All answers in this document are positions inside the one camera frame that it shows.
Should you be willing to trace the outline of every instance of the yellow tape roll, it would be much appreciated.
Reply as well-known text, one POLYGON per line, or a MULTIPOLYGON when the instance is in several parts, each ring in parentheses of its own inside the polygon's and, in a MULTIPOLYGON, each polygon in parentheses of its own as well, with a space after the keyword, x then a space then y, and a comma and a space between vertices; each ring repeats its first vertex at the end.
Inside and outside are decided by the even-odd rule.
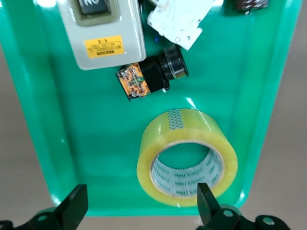
POLYGON ((235 179, 236 153, 216 121, 193 109, 175 109, 161 114, 145 129, 137 176, 143 190, 153 199, 171 206, 197 205, 197 183, 206 182, 215 197, 235 179), (210 148, 201 163, 173 169, 158 160, 171 146, 198 143, 210 148))

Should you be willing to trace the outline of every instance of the yellow label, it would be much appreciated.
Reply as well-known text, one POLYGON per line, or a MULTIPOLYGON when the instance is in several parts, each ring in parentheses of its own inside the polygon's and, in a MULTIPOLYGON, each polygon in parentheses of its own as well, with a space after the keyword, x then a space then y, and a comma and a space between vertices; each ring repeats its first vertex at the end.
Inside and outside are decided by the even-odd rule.
POLYGON ((86 40, 84 43, 89 58, 101 58, 125 52, 120 35, 86 40))

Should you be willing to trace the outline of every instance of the gray table surface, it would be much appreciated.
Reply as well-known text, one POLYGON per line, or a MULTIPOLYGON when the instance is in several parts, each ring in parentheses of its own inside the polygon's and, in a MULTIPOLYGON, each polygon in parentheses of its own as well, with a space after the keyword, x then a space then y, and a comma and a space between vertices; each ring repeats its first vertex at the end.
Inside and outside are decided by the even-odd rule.
MULTIPOLYGON (((261 214, 307 229, 307 1, 301 10, 269 130, 247 202, 250 219, 261 214)), ((53 204, 23 113, 0 51, 0 219, 15 226, 53 204)), ((85 218, 78 229, 193 230, 192 217, 85 218)))

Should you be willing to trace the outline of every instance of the black button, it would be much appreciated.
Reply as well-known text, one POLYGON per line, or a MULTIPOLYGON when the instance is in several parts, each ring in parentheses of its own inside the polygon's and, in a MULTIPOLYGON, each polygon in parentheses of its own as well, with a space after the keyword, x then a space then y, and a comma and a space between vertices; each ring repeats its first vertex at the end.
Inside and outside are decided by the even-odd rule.
POLYGON ((79 0, 84 15, 109 12, 108 0, 79 0))

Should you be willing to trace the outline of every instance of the plastic tray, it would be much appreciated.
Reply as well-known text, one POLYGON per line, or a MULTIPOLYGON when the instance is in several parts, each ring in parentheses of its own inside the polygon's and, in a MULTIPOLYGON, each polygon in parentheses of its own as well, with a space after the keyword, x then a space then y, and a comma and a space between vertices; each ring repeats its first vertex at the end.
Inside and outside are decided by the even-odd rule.
MULTIPOLYGON (((129 102, 118 68, 77 67, 56 6, 2 0, 1 43, 52 200, 58 204, 76 184, 87 184, 88 215, 197 214, 196 207, 151 199, 136 177, 146 126, 169 109, 197 108, 217 121, 238 156, 237 177, 218 201, 242 205, 301 2, 272 0, 245 15, 230 0, 216 0, 200 38, 183 51, 190 77, 170 82, 167 93, 129 102)), ((142 5, 144 22, 151 9, 142 5)), ((147 55, 158 54, 169 43, 144 22, 147 55)))

